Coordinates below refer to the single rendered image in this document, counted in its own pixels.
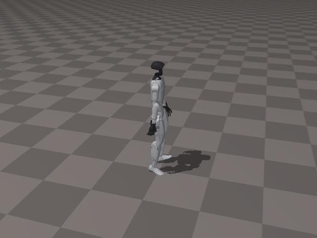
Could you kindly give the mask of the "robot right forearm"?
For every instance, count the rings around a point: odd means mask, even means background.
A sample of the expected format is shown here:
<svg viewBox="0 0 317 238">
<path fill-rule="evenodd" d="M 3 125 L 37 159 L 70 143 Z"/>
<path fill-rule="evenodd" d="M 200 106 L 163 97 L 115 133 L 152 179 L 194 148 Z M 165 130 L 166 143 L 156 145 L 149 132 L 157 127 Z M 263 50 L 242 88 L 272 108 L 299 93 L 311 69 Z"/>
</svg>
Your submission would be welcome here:
<svg viewBox="0 0 317 238">
<path fill-rule="evenodd" d="M 151 120 L 152 120 L 152 124 L 156 124 L 156 120 L 157 120 L 157 115 L 158 115 L 158 109 L 159 109 L 159 105 L 158 104 L 154 104 L 153 108 L 152 108 L 152 116 L 151 116 Z"/>
</svg>

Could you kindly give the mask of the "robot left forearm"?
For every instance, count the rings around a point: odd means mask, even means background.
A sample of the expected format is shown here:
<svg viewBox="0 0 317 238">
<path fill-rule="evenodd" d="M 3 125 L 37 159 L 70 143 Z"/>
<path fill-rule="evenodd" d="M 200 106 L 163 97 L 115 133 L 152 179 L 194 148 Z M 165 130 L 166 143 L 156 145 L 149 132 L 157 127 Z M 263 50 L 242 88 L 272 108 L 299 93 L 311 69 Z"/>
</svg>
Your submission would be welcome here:
<svg viewBox="0 0 317 238">
<path fill-rule="evenodd" d="M 166 99 L 165 99 L 165 97 L 164 97 L 162 106 L 163 106 L 163 107 L 166 106 Z"/>
</svg>

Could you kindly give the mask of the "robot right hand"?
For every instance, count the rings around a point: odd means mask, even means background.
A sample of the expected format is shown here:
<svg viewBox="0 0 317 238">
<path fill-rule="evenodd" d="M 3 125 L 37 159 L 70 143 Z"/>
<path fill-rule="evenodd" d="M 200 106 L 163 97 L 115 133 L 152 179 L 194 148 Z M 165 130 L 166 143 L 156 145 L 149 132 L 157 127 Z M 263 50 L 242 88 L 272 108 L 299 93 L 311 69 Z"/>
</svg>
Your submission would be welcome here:
<svg viewBox="0 0 317 238">
<path fill-rule="evenodd" d="M 151 120 L 151 123 L 150 123 L 150 128 L 149 128 L 149 132 L 147 133 L 147 135 L 154 135 L 154 133 L 157 131 L 157 129 L 156 129 L 156 127 L 155 127 L 155 125 L 156 124 L 152 124 L 152 120 Z"/>
</svg>

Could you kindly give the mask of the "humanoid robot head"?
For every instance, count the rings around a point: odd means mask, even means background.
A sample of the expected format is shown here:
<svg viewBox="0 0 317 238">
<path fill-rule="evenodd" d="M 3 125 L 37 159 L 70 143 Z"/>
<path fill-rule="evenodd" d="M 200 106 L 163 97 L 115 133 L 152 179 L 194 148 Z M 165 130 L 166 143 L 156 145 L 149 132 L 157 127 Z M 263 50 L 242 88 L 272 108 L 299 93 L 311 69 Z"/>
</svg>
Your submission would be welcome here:
<svg viewBox="0 0 317 238">
<path fill-rule="evenodd" d="M 156 69 L 156 70 L 159 71 L 159 72 L 155 73 L 155 75 L 154 75 L 154 77 L 152 78 L 152 80 L 156 80 L 156 78 L 158 78 L 158 77 L 159 77 L 158 80 L 161 80 L 161 77 L 160 77 L 160 76 L 162 76 L 162 68 L 163 68 L 163 67 L 164 67 L 164 63 L 161 62 L 161 61 L 155 61 L 155 62 L 152 63 L 151 68 L 152 68 L 152 69 Z"/>
</svg>

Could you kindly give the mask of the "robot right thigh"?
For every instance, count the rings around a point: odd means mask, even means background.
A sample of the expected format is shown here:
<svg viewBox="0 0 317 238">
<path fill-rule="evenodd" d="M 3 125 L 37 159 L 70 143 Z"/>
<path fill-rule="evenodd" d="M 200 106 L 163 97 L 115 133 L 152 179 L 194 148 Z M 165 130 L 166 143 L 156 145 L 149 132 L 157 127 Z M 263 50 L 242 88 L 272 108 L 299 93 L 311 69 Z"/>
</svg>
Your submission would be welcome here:
<svg viewBox="0 0 317 238">
<path fill-rule="evenodd" d="M 157 148 L 159 149 L 159 147 L 162 145 L 163 140 L 164 140 L 164 136 L 165 136 L 165 128 L 164 128 L 164 122 L 163 119 L 160 119 L 160 116 L 157 116 L 157 120 L 156 120 L 156 141 L 154 141 L 153 143 L 155 143 L 157 145 Z"/>
</svg>

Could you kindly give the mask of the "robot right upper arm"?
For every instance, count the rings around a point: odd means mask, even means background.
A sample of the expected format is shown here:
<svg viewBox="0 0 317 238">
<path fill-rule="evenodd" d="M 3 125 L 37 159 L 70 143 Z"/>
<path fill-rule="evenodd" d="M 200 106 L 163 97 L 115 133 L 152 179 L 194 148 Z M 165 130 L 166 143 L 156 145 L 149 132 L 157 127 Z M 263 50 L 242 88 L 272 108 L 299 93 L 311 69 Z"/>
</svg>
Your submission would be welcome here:
<svg viewBox="0 0 317 238">
<path fill-rule="evenodd" d="M 152 105 L 154 106 L 154 104 L 158 104 L 160 107 L 160 103 L 157 102 L 159 98 L 159 84 L 153 83 L 151 90 L 152 90 Z"/>
</svg>

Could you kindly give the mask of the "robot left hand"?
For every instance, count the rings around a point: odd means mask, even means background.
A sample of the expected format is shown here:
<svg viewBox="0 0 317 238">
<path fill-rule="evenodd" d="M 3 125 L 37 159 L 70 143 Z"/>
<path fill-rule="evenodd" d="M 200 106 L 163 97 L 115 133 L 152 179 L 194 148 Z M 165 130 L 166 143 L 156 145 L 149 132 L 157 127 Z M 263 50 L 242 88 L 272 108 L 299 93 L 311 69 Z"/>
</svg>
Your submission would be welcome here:
<svg viewBox="0 0 317 238">
<path fill-rule="evenodd" d="M 167 102 L 166 102 L 166 106 L 164 106 L 163 108 L 166 109 L 166 112 L 168 113 L 168 117 L 169 117 L 169 114 L 170 114 L 170 111 L 172 113 L 172 110 L 167 106 Z M 170 110 L 170 111 L 169 111 Z M 170 115 L 171 116 L 171 115 Z"/>
</svg>

